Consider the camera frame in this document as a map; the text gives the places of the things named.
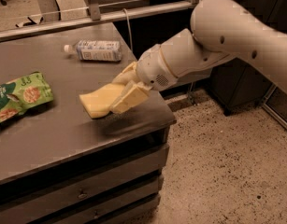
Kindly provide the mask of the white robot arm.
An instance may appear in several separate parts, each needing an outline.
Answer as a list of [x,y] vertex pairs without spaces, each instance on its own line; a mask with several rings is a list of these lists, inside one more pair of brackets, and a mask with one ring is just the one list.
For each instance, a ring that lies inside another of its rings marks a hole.
[[145,102],[151,90],[163,91],[189,73],[235,58],[287,94],[287,34],[263,24],[233,0],[201,0],[190,26],[146,50],[113,79],[125,88],[111,112],[123,113]]

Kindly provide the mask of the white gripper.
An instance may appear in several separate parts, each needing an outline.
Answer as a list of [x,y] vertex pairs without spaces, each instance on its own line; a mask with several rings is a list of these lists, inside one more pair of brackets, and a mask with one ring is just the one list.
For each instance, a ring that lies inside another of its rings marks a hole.
[[164,91],[177,81],[178,79],[166,64],[161,46],[156,44],[146,50],[137,62],[130,63],[112,80],[113,83],[126,86],[109,110],[115,114],[124,113],[144,103],[150,97],[152,88],[156,91]]

